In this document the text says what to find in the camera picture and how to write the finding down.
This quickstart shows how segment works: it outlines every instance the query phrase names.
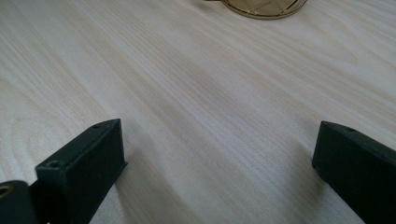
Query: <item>wooden table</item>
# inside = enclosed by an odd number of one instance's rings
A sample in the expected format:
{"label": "wooden table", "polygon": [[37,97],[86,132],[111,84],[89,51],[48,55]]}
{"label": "wooden table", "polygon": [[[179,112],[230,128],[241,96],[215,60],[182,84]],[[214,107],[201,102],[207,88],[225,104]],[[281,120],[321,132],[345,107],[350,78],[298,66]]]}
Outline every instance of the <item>wooden table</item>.
{"label": "wooden table", "polygon": [[92,223],[362,223],[310,162],[322,120],[396,148],[395,11],[1,0],[0,182],[121,118],[129,165]]}

